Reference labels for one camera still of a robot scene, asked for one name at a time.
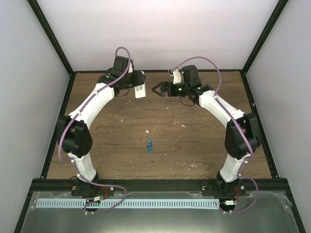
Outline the white remote control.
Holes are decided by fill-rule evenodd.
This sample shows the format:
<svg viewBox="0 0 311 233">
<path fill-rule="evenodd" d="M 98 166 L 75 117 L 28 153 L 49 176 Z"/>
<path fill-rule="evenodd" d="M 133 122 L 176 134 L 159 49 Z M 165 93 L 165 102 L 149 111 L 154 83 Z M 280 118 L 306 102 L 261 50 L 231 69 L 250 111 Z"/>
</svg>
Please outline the white remote control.
<svg viewBox="0 0 311 233">
<path fill-rule="evenodd" d="M 141 99 L 146 97 L 146 86 L 145 84 L 141 84 L 135 87 L 135 98 Z"/>
</svg>

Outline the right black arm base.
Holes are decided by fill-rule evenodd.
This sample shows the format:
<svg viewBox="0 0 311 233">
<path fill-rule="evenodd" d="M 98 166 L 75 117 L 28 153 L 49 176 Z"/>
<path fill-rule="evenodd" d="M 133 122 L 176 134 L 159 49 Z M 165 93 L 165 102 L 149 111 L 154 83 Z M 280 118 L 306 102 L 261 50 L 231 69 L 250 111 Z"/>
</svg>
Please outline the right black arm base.
<svg viewBox="0 0 311 233">
<path fill-rule="evenodd" d="M 246 192 L 240 188 L 240 183 L 238 181 L 219 184 L 216 179 L 205 179 L 200 180 L 200 185 L 204 196 L 231 197 L 236 194 L 239 194 L 239 196 L 245 196 L 246 194 Z"/>
</svg>

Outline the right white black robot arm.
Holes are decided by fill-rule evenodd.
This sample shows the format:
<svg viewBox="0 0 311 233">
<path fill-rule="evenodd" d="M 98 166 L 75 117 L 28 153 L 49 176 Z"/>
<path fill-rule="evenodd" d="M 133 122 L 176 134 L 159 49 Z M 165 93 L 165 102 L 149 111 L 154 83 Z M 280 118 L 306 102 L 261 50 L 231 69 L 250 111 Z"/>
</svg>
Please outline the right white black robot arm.
<svg viewBox="0 0 311 233">
<path fill-rule="evenodd" d="M 188 97 L 208 110 L 225 127 L 227 157 L 217 175 L 216 191 L 223 196 L 233 190 L 248 159 L 261 146 L 259 123 L 255 114 L 244 113 L 222 99 L 210 85 L 203 85 L 196 66 L 169 70 L 171 82 L 160 82 L 152 91 L 161 97 Z"/>
</svg>

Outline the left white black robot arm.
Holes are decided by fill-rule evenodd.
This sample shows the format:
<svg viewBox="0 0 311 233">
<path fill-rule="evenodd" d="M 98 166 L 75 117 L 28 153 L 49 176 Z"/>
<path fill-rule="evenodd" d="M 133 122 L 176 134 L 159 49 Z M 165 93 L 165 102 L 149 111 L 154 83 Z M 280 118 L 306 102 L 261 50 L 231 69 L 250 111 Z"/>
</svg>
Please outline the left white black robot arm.
<svg viewBox="0 0 311 233">
<path fill-rule="evenodd" d="M 98 173 L 90 157 L 93 145 L 89 131 L 91 124 L 122 90 L 133 88 L 137 99 L 146 97 L 145 80 L 144 72 L 136 70 L 133 61 L 116 56 L 112 68 L 98 78 L 89 96 L 69 115 L 61 115 L 57 120 L 58 154 L 64 152 L 68 155 L 77 178 L 84 182 L 82 190 L 88 196 L 99 192 L 99 183 L 95 181 Z"/>
</svg>

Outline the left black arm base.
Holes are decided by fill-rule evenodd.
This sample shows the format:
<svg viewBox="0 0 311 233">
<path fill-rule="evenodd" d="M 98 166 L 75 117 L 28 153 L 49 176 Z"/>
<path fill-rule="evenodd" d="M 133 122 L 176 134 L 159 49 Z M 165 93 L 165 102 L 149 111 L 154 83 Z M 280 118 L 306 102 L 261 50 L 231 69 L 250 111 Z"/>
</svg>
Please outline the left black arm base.
<svg viewBox="0 0 311 233">
<path fill-rule="evenodd" d="M 109 197 L 113 196 L 113 194 L 114 194 L 113 187 L 110 188 L 110 187 L 95 186 L 86 183 L 84 181 L 81 181 L 78 178 L 75 179 L 71 191 L 72 196 L 81 196 L 81 197 L 95 197 L 95 196 Z"/>
</svg>

